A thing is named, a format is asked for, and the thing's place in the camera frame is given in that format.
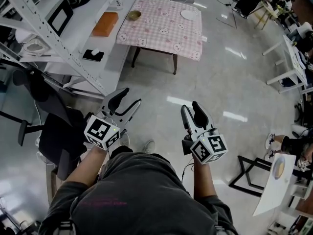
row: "gray t-shirt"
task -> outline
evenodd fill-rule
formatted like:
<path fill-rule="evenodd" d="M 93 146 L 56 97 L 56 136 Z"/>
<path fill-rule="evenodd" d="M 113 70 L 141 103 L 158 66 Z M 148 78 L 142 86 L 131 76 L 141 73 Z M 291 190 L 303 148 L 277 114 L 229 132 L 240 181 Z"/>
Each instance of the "gray t-shirt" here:
<path fill-rule="evenodd" d="M 191 198 L 163 159 L 123 152 L 105 166 L 91 188 L 78 182 L 62 184 L 40 235 L 52 234 L 68 219 L 80 235 L 237 235 L 229 207 L 217 196 Z"/>

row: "sleeve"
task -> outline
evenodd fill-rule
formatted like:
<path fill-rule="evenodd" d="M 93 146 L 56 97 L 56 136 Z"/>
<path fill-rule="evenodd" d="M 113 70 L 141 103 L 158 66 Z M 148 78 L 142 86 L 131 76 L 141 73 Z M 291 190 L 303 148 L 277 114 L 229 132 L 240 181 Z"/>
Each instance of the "sleeve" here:
<path fill-rule="evenodd" d="M 51 202 L 48 214 L 41 223 L 38 234 L 52 234 L 61 221 L 68 220 L 70 218 L 69 210 L 73 201 L 88 188 L 87 185 L 79 182 L 63 183 Z"/>
<path fill-rule="evenodd" d="M 219 226 L 222 226 L 224 229 L 233 232 L 235 235 L 238 235 L 233 225 L 230 208 L 226 204 L 224 204 L 218 198 L 218 196 L 208 196 L 195 200 L 205 206 L 212 214 L 216 213 L 217 223 Z"/>

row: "bowl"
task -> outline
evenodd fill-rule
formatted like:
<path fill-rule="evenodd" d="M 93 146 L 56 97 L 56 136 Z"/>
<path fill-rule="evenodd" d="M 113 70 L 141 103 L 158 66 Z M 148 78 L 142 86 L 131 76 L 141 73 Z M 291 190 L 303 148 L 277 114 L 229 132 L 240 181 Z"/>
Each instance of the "bowl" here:
<path fill-rule="evenodd" d="M 138 18 L 140 18 L 141 12 L 139 10 L 132 10 L 128 13 L 127 17 L 129 20 L 136 21 Z"/>

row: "orange box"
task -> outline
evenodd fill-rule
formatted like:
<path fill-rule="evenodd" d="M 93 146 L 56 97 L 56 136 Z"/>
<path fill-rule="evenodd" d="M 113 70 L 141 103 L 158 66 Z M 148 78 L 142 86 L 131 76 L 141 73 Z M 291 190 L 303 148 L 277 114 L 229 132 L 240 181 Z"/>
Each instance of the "orange box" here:
<path fill-rule="evenodd" d="M 108 37 L 118 20 L 116 12 L 105 12 L 99 19 L 97 25 L 93 28 L 94 36 Z"/>

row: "tablecloth pattern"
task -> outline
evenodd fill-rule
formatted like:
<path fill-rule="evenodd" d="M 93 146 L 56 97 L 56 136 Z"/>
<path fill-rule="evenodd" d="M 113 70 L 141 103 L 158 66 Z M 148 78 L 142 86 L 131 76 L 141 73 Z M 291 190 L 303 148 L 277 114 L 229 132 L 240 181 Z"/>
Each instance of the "tablecloth pattern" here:
<path fill-rule="evenodd" d="M 131 10 L 139 10 L 137 21 L 125 19 L 116 42 L 161 50 L 199 61 L 202 54 L 201 12 L 190 5 L 170 0 L 136 0 Z M 195 13 L 193 20 L 181 16 Z"/>

